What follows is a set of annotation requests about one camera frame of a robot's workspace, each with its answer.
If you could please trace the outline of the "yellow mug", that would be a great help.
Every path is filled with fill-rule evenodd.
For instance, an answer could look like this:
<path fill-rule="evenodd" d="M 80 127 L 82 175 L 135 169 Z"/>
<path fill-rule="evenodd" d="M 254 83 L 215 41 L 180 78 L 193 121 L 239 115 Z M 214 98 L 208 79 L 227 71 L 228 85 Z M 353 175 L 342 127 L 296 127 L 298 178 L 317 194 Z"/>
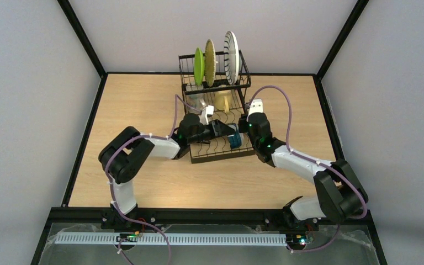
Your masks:
<path fill-rule="evenodd" d="M 231 90 L 217 91 L 214 93 L 214 107 L 217 110 L 229 113 L 232 102 L 233 98 Z"/>

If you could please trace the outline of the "round bamboo tray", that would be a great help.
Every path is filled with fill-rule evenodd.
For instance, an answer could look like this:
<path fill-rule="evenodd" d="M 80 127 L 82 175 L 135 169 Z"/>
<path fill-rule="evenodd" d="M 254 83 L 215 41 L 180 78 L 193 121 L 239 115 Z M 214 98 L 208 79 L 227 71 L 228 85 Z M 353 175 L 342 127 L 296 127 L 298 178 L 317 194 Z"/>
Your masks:
<path fill-rule="evenodd" d="M 211 39 L 208 39 L 204 52 L 204 77 L 208 87 L 212 87 L 215 81 L 216 74 L 216 54 L 215 45 Z"/>

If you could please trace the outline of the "right circuit board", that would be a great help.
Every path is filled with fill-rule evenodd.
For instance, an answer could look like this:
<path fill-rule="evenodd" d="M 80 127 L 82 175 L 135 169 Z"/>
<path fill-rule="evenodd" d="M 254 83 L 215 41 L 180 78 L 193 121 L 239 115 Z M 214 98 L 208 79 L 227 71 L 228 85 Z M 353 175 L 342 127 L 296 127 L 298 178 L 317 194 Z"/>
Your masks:
<path fill-rule="evenodd" d="M 286 235 L 286 243 L 290 247 L 303 247 L 314 242 L 312 235 L 289 234 Z"/>

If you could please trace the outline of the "blue striped white plate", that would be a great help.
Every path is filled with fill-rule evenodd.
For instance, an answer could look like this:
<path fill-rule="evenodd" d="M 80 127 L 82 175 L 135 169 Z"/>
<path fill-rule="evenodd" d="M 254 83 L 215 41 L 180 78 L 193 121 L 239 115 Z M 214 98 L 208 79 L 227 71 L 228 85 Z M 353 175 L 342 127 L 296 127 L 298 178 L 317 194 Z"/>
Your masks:
<path fill-rule="evenodd" d="M 232 31 L 227 31 L 224 39 L 224 70 L 230 85 L 234 85 L 238 80 L 239 65 L 240 56 L 236 35 Z"/>

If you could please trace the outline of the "clear glass cup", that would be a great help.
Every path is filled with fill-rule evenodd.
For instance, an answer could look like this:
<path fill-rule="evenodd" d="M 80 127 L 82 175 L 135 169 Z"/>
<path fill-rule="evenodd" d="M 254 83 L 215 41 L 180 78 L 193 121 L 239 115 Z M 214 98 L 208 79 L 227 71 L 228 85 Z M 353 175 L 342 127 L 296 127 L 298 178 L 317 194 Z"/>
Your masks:
<path fill-rule="evenodd" d="M 199 84 L 199 85 L 189 84 L 186 86 L 186 89 L 185 89 L 186 92 L 199 91 L 199 93 L 186 95 L 188 105 L 190 105 L 192 107 L 191 110 L 195 112 L 201 112 L 203 108 L 205 107 L 203 90 L 204 90 L 204 86 L 202 84 Z"/>

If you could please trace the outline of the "green plate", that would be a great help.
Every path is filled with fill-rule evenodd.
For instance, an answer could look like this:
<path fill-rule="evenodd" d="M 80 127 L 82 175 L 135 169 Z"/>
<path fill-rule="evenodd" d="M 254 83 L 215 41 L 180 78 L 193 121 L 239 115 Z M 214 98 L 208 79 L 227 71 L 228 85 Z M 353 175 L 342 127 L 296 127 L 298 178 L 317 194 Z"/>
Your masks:
<path fill-rule="evenodd" d="M 194 81 L 197 86 L 203 82 L 205 75 L 205 58 L 201 48 L 196 48 L 194 54 Z"/>

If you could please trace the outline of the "black wire dish rack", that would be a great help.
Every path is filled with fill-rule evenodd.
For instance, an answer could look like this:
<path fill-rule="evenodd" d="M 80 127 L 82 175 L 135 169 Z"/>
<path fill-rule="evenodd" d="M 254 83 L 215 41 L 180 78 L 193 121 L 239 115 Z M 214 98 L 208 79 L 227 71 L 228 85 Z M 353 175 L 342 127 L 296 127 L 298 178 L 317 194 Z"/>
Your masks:
<path fill-rule="evenodd" d="M 179 55 L 179 73 L 181 76 L 181 91 L 185 101 L 190 105 L 185 107 L 186 113 L 194 113 L 192 108 L 200 109 L 205 105 L 213 105 L 212 120 L 219 120 L 227 125 L 237 126 L 241 115 L 247 113 L 246 92 L 251 86 L 251 75 L 242 52 L 239 52 L 238 76 L 234 84 L 229 84 L 225 73 L 225 53 L 215 53 L 215 77 L 212 86 L 206 81 L 201 85 L 195 83 L 195 55 Z M 231 147 L 227 136 L 205 140 L 192 144 L 190 148 L 191 163 L 206 163 L 231 158 L 246 157 L 254 154 L 252 144 L 246 134 L 240 135 L 240 146 Z"/>

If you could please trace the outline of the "white bowl dark rim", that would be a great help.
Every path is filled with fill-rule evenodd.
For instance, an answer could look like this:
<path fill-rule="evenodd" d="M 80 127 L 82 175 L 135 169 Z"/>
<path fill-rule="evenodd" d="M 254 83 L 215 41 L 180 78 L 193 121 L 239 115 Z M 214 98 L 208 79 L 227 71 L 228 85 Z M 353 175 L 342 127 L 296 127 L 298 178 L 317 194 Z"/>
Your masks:
<path fill-rule="evenodd" d="M 243 135 L 239 132 L 239 127 L 235 123 L 229 123 L 228 126 L 234 129 L 234 133 L 227 136 L 230 149 L 239 149 L 243 143 Z"/>

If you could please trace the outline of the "left circuit board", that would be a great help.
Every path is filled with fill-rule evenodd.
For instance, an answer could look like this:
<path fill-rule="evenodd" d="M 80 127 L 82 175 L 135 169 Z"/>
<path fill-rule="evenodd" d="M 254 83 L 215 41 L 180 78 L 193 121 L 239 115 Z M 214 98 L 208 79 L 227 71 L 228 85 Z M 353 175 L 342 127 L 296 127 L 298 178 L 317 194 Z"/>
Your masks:
<path fill-rule="evenodd" d="M 116 237 L 116 243 L 117 244 L 123 244 L 123 243 L 137 243 L 139 239 L 141 239 L 143 236 L 142 231 L 134 231 L 134 232 L 121 232 Z"/>

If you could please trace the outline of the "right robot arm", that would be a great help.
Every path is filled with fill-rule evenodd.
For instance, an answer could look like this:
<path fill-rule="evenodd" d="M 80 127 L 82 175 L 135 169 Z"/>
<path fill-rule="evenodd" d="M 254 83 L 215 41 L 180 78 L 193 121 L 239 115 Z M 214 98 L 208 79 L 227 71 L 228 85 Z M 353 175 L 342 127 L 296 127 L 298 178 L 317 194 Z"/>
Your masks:
<path fill-rule="evenodd" d="M 283 206 L 286 222 L 327 218 L 340 224 L 348 218 L 366 216 L 369 198 L 346 160 L 320 160 L 288 147 L 286 142 L 273 136 L 265 113 L 243 114 L 238 126 L 239 131 L 250 138 L 261 162 L 289 170 L 315 187 L 315 196 L 299 196 Z"/>

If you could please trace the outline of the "circuit board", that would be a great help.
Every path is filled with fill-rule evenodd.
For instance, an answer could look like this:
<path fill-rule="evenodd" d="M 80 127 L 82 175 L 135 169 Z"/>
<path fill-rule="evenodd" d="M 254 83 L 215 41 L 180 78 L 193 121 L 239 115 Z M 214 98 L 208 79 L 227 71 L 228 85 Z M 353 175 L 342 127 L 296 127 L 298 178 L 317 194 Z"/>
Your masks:
<path fill-rule="evenodd" d="M 134 231 L 134 232 L 121 232 L 116 237 L 116 243 L 117 244 L 123 244 L 123 243 L 137 243 L 139 239 L 141 239 L 143 236 L 142 231 Z"/>
<path fill-rule="evenodd" d="M 312 235 L 289 234 L 286 235 L 286 243 L 290 247 L 303 247 L 314 242 Z"/>

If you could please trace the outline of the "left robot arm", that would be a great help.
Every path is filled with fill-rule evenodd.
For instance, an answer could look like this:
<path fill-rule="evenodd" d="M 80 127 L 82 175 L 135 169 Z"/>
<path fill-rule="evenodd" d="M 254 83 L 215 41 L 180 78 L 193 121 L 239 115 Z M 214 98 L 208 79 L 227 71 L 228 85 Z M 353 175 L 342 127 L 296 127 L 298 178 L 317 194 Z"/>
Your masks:
<path fill-rule="evenodd" d="M 186 114 L 168 136 L 143 134 L 135 127 L 126 127 L 98 155 L 109 179 L 111 205 L 122 218 L 136 207 L 133 179 L 150 157 L 169 160 L 182 158 L 191 144 L 235 135 L 237 129 L 215 119 L 201 121 L 196 114 Z"/>

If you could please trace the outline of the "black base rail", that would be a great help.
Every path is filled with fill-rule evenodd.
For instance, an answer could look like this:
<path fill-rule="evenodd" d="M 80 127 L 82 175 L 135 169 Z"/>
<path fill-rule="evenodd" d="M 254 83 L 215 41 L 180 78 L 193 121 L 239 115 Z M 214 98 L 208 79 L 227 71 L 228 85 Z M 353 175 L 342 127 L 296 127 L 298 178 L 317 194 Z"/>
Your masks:
<path fill-rule="evenodd" d="M 282 209 L 178 209 L 178 208 L 136 208 L 127 215 L 137 222 L 125 220 L 120 214 L 108 208 L 54 207 L 51 208 L 46 226 L 53 223 L 93 223 L 103 229 L 115 231 L 149 229 L 168 225 L 245 225 L 264 231 L 279 231 L 290 234 L 305 231 L 308 227 L 317 230 L 320 225 L 334 225 L 327 218 L 316 222 L 313 219 L 302 224 L 291 222 L 289 214 Z"/>

